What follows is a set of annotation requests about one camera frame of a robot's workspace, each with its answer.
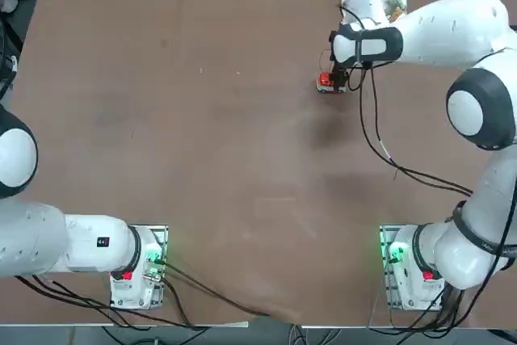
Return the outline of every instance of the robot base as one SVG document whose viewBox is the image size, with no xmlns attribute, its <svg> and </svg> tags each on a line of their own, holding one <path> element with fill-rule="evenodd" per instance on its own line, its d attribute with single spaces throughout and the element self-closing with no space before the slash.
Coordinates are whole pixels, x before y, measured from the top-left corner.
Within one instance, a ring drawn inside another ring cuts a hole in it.
<svg viewBox="0 0 517 345">
<path fill-rule="evenodd" d="M 380 247 L 390 309 L 426 310 L 445 287 L 443 279 L 427 279 L 414 261 L 411 242 L 416 225 L 382 225 Z M 441 297 L 429 309 L 441 309 Z"/>
<path fill-rule="evenodd" d="M 133 225 L 141 239 L 135 271 L 117 280 L 110 276 L 111 301 L 121 309 L 156 309 L 163 305 L 165 268 L 153 260 L 166 260 L 169 228 L 166 225 Z"/>
</svg>

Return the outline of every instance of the green led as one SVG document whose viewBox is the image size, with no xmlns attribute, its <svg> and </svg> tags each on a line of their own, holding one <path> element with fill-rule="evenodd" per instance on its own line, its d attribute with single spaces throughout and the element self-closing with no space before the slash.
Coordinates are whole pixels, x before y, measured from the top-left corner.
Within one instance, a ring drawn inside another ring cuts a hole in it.
<svg viewBox="0 0 517 345">
<path fill-rule="evenodd" d="M 153 262 L 154 260 L 159 260 L 160 259 L 160 253 L 155 251 L 155 250 L 150 250 L 147 252 L 147 255 L 146 255 L 146 258 L 147 260 Z"/>
<path fill-rule="evenodd" d="M 407 248 L 407 244 L 403 242 L 393 242 L 391 247 L 389 248 L 389 253 L 391 256 L 391 263 L 398 263 L 404 260 L 404 251 Z"/>
</svg>

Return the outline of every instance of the white equipment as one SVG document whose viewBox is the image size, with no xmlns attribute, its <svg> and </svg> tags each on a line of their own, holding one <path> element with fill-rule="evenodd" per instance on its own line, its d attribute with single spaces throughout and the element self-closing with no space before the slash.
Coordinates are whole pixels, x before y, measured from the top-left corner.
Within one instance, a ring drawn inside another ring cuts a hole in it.
<svg viewBox="0 0 517 345">
<path fill-rule="evenodd" d="M 476 190 L 452 217 L 402 226 L 389 249 L 401 307 L 425 309 L 445 282 L 471 288 L 494 263 L 517 177 L 517 34 L 499 0 L 439 0 L 394 21 L 385 4 L 343 0 L 350 12 L 330 37 L 334 65 L 400 61 L 467 68 L 447 93 L 448 119 L 462 137 L 493 151 Z M 517 257 L 516 244 L 513 222 L 496 271 Z"/>
<path fill-rule="evenodd" d="M 38 148 L 31 130 L 0 105 L 0 277 L 109 271 L 111 304 L 150 309 L 163 302 L 167 228 L 127 226 L 109 216 L 64 215 L 9 198 L 32 180 Z"/>
</svg>

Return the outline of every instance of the brown work surface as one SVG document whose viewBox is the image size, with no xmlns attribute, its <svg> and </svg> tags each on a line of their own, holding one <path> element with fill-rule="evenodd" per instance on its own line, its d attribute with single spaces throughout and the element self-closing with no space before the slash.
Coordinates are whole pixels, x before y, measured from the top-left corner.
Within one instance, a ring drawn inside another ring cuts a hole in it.
<svg viewBox="0 0 517 345">
<path fill-rule="evenodd" d="M 515 20 L 517 3 L 503 1 Z M 316 92 L 337 4 L 39 1 L 12 103 L 40 146 L 24 197 L 166 223 L 171 258 L 228 297 L 290 322 L 365 326 L 382 272 L 378 226 L 441 221 L 461 196 L 395 178 L 363 139 L 358 95 Z M 488 153 L 448 123 L 459 73 L 378 69 L 380 124 L 395 160 L 472 187 Z M 470 326 L 515 327 L 516 276 L 496 276 Z M 105 275 L 59 278 L 108 299 Z M 249 318 L 175 283 L 194 322 Z M 0 322 L 105 322 L 1 285 Z M 178 320 L 171 301 L 155 314 Z M 374 323 L 388 324 L 384 298 Z"/>
</svg>

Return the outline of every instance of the black label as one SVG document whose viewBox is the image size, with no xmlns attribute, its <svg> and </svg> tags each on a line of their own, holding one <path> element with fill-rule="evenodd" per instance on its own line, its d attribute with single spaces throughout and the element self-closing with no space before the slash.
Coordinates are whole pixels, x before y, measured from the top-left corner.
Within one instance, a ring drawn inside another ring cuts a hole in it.
<svg viewBox="0 0 517 345">
<path fill-rule="evenodd" d="M 110 246 L 110 238 L 97 238 L 97 247 Z"/>
</svg>

